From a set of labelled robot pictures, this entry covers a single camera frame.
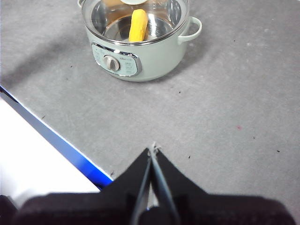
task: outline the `gray floor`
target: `gray floor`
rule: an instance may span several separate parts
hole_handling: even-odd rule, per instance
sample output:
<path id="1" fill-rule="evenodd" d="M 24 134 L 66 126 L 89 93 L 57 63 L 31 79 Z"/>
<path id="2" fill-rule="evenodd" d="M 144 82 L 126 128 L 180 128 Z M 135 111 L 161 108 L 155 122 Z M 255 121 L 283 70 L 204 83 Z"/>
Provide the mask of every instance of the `gray floor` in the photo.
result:
<path id="1" fill-rule="evenodd" d="M 1 85 L 114 177 L 155 140 L 208 192 L 278 199 L 300 223 L 300 1 L 190 3 L 201 37 L 131 83 L 94 62 L 75 0 L 2 1 Z"/>

